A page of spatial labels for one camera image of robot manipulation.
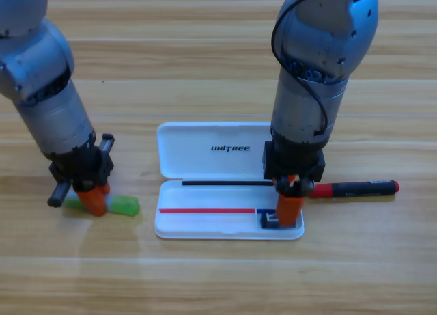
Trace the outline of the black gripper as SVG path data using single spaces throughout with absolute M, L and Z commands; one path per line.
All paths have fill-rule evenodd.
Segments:
M 271 130 L 272 139 L 264 144 L 263 175 L 273 180 L 279 195 L 276 216 L 280 226 L 293 226 L 301 215 L 304 197 L 321 181 L 325 168 L 320 143 L 295 143 Z
M 49 170 L 57 182 L 47 201 L 50 207 L 60 207 L 70 187 L 74 187 L 78 189 L 79 200 L 91 214 L 100 217 L 106 213 L 105 196 L 111 192 L 108 177 L 114 168 L 109 153 L 115 138 L 112 134 L 104 134 L 99 146 L 95 145 L 95 140 L 96 135 L 92 133 L 86 143 L 67 153 L 47 155 L 51 161 Z

